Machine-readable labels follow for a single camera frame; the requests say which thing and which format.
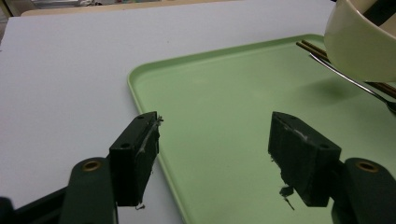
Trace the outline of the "cream round bowl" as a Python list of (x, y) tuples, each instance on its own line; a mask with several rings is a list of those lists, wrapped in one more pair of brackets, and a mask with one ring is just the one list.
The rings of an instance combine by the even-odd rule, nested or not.
[(337, 0), (324, 45), (334, 67), (368, 82), (396, 82), (396, 15), (380, 26), (363, 13), (377, 0)]

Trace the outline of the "light green plastic tray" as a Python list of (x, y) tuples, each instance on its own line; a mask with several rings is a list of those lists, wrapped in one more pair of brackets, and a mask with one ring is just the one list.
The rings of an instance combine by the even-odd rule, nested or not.
[(274, 112), (396, 176), (396, 116), (313, 60), (294, 37), (137, 67), (140, 112), (163, 117), (159, 161), (185, 224), (332, 224), (329, 208), (282, 197), (268, 154)]

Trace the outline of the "white table cover sheet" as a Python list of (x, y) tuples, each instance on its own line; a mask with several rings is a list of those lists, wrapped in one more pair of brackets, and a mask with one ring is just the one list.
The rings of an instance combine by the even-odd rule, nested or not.
[(11, 18), (0, 44), (0, 196), (23, 206), (106, 155), (136, 115), (140, 64), (323, 31), (330, 0), (78, 8)]

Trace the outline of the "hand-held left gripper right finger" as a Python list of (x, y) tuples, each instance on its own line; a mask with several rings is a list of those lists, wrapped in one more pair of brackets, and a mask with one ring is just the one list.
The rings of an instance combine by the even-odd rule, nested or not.
[(282, 180), (307, 206), (325, 207), (330, 198), (330, 170), (341, 148), (301, 119), (273, 112), (268, 153)]

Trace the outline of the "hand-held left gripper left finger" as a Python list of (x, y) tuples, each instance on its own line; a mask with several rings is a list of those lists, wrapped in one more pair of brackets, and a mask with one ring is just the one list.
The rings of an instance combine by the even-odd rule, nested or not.
[(159, 127), (163, 119), (156, 111), (141, 114), (109, 148), (109, 164), (117, 206), (138, 206), (159, 154)]

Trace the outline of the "metal spoon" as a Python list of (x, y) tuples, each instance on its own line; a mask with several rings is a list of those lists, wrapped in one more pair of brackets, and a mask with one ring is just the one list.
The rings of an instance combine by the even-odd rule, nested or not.
[(338, 71), (337, 69), (332, 67), (329, 63), (327, 63), (323, 59), (319, 58), (319, 56), (316, 56), (314, 53), (311, 53), (310, 57), (312, 59), (314, 59), (317, 63), (320, 63), (322, 66), (326, 67), (327, 69), (329, 69), (330, 71), (335, 73), (337, 76), (345, 79), (346, 81), (348, 81), (349, 83), (353, 84), (354, 86), (356, 86), (356, 87), (366, 91), (367, 93), (371, 94), (372, 96), (374, 96), (374, 98), (376, 98), (379, 101), (381, 101), (382, 103), (384, 103), (386, 105), (387, 109), (394, 116), (396, 116), (396, 102), (391, 102), (391, 101), (387, 100), (386, 98), (384, 98), (380, 94), (376, 93), (375, 91), (372, 91), (372, 90), (368, 89), (367, 87), (361, 85), (358, 81), (356, 81), (356, 80), (344, 75), (343, 73), (341, 73), (340, 71)]

